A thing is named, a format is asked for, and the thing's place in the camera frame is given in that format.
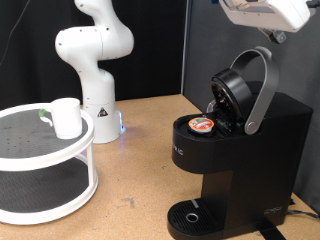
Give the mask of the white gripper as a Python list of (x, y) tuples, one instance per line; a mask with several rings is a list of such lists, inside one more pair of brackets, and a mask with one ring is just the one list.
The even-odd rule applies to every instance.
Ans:
[(219, 0), (219, 4), (234, 24), (259, 28), (271, 42), (282, 44), (286, 40), (282, 31), (299, 31), (315, 14), (310, 1)]

